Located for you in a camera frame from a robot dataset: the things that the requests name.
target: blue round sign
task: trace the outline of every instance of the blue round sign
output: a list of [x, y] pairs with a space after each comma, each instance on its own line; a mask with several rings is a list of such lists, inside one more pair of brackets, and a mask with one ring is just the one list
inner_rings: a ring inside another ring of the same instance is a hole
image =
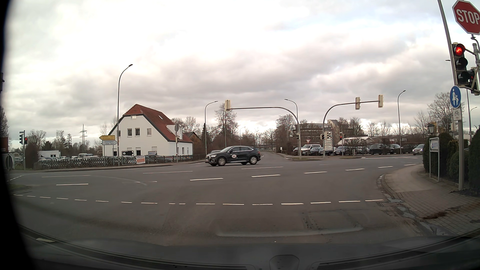
[[458, 88], [458, 86], [452, 87], [450, 90], [450, 104], [452, 104], [452, 107], [455, 109], [458, 108], [460, 106], [461, 99], [462, 95], [460, 93], [460, 88]]

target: car wheel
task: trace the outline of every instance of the car wheel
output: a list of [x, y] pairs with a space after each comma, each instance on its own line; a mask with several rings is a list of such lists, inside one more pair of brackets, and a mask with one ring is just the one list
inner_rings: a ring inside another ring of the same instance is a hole
[[251, 164], [251, 165], [257, 164], [257, 160], [258, 160], [258, 159], [257, 159], [256, 156], [251, 156], [251, 157], [250, 157], [250, 164]]
[[219, 166], [225, 166], [225, 164], [227, 163], [227, 160], [225, 158], [218, 158], [216, 162]]

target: stop sign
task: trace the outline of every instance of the stop sign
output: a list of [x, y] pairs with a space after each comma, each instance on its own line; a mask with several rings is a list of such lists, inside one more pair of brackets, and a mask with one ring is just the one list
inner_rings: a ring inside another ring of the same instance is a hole
[[465, 32], [480, 35], [480, 12], [470, 2], [457, 0], [452, 9], [456, 22]]

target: wooden fence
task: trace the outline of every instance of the wooden fence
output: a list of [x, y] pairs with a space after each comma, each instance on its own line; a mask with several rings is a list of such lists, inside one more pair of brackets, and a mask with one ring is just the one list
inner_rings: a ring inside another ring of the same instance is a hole
[[[145, 156], [145, 164], [159, 164], [176, 162], [177, 156]], [[178, 156], [179, 162], [200, 160], [205, 154], [182, 155]], [[92, 168], [92, 167], [112, 167], [118, 166], [118, 157], [101, 157], [99, 159], [81, 159], [81, 160], [40, 160], [34, 164], [34, 170], [48, 169], [71, 169], [71, 168]], [[136, 165], [137, 159], [133, 156], [120, 157], [121, 165]]]

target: sidewalk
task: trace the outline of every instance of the sidewalk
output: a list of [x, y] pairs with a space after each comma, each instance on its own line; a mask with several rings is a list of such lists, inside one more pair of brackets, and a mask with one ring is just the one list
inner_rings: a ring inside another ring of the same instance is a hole
[[480, 197], [456, 193], [457, 188], [424, 174], [422, 164], [386, 174], [382, 186], [406, 208], [401, 211], [433, 234], [463, 235], [480, 229]]

